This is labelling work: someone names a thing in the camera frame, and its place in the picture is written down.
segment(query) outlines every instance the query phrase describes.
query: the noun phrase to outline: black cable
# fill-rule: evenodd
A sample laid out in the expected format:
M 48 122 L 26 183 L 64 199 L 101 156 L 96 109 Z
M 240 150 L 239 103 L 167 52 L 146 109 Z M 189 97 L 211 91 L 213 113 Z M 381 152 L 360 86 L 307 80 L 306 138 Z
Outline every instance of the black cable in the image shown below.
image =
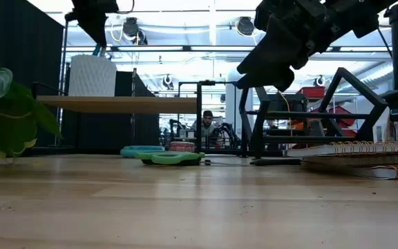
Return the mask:
M 131 10 L 128 12 L 125 12 L 125 14 L 129 14 L 130 12 L 133 12 L 133 10 L 135 9 L 135 0 L 132 0 L 132 1 L 133 1 L 133 3 L 131 5 Z
M 385 46 L 386 46 L 386 49 L 388 50 L 388 53 L 390 54 L 391 59 L 392 59 L 392 52 L 391 52 L 391 50 L 390 50 L 390 47 L 389 47 L 388 43 L 387 43 L 386 40 L 385 40 L 385 37 L 384 37 L 383 34 L 381 33 L 380 28 L 377 28 L 377 31 L 379 31 L 380 37 L 381 37 L 382 41 L 384 42 L 384 44 L 385 44 Z

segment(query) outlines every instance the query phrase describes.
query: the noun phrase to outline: black metal frame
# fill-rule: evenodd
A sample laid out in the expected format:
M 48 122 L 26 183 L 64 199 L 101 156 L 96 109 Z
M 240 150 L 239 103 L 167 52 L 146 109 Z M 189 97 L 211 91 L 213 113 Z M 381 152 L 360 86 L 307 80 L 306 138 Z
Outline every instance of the black metal frame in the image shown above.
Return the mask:
M 196 131 L 200 131 L 202 129 L 201 120 L 202 120 L 202 86 L 215 86 L 217 84 L 232 84 L 236 90 L 237 82 L 214 82 L 214 81 L 200 81 L 200 82 L 179 82 L 178 83 L 178 96 L 180 97 L 180 87 L 183 84 L 195 84 L 196 85 Z M 202 148 L 202 133 L 196 133 L 196 153 L 205 152 L 206 154 L 229 154 L 229 155 L 238 155 L 244 156 L 244 154 L 237 149 L 203 149 Z
M 338 87 L 340 81 L 345 79 L 349 82 L 360 94 L 369 100 L 374 108 L 369 114 L 355 114 L 355 113 L 327 113 L 327 107 Z M 254 149 L 255 157 L 260 158 L 265 150 L 265 142 L 277 143 L 330 143 L 330 142 L 346 142 L 353 140 L 373 141 L 372 127 L 379 119 L 381 114 L 385 111 L 388 104 L 369 89 L 357 77 L 351 74 L 345 68 L 338 68 L 333 80 L 328 87 L 325 97 L 319 107 L 318 113 L 306 112 L 288 112 L 288 111 L 269 111 L 269 104 L 271 102 L 264 87 L 256 87 L 256 92 L 260 100 L 260 107 L 258 111 L 246 111 L 245 103 L 248 96 L 248 88 L 243 89 L 242 97 L 239 103 L 240 116 L 243 124 L 243 140 L 248 140 L 250 148 Z M 253 131 L 249 125 L 247 115 L 257 115 Z M 288 118 L 305 120 L 306 118 L 320 118 L 323 124 L 327 127 L 327 136 L 264 136 L 263 123 L 265 120 L 287 120 Z M 338 126 L 335 119 L 349 118 L 349 119 L 364 119 L 360 130 L 358 130 L 355 137 L 347 137 L 343 135 L 342 129 Z

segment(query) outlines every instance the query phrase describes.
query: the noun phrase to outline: red object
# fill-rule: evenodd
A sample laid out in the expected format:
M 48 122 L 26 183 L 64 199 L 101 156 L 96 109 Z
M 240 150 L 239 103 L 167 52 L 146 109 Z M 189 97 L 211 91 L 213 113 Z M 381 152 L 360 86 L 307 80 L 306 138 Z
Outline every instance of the red object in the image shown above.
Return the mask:
M 192 142 L 170 142 L 170 151 L 194 152 Z
M 323 98 L 325 96 L 324 86 L 302 87 L 297 93 L 303 94 L 307 98 Z
M 349 126 L 347 126 L 346 124 L 344 124 L 343 122 L 339 122 L 339 126 L 340 128 L 349 128 Z M 343 129 L 343 135 L 344 136 L 352 136 L 355 137 L 357 135 L 357 132 L 353 131 L 353 130 L 344 130 Z
M 344 109 L 343 107 L 336 107 L 336 113 L 350 113 L 348 110 Z M 354 124 L 354 119 L 338 119 L 337 122 L 340 123 L 344 123 L 347 126 L 351 126 Z

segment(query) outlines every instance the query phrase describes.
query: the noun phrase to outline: ceiling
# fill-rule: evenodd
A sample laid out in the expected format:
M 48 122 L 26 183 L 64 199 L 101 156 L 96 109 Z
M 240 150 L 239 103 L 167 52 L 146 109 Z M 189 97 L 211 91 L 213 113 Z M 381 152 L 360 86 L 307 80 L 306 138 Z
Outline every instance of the ceiling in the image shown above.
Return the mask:
M 64 15 L 71 11 L 71 0 L 29 0 L 53 19 L 64 25 Z M 243 37 L 234 28 L 239 17 L 254 18 L 254 9 L 260 0 L 135 0 L 134 12 L 127 15 L 109 15 L 106 22 L 106 38 L 110 46 L 132 45 L 121 37 L 121 25 L 127 17 L 137 17 L 139 27 L 145 32 L 149 45 L 202 45 L 202 46 L 255 46 L 264 35 L 257 31 L 253 37 Z M 131 0 L 117 0 L 121 11 L 131 9 Z M 381 17 L 381 24 L 388 20 Z M 390 29 L 383 28 L 382 33 L 390 44 Z M 69 23 L 67 46 L 94 46 L 94 41 L 77 26 Z M 333 46 L 384 46 L 378 32 L 361 39 L 353 33 L 333 43 Z M 79 53 L 67 53 L 67 60 Z M 112 61 L 122 71 L 137 68 L 138 74 L 150 89 L 164 90 L 162 78 L 170 75 L 175 83 L 198 80 L 224 80 L 247 52 L 116 52 L 110 53 Z M 374 53 L 324 53 L 314 55 L 308 64 L 295 72 L 296 80 L 292 89 L 298 90 L 310 83 L 315 77 L 334 75 L 338 67 L 352 72 L 363 71 L 381 61 L 389 60 L 385 51 Z M 185 85 L 182 90 L 193 89 Z M 214 89 L 223 90 L 223 86 Z

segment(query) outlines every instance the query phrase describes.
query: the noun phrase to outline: houseplant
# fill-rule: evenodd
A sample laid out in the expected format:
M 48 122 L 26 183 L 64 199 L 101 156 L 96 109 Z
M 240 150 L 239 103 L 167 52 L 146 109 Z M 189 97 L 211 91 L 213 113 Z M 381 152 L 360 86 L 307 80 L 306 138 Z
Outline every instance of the houseplant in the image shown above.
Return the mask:
M 37 125 L 61 138 L 55 116 L 0 66 L 0 158 L 17 157 L 33 147 Z

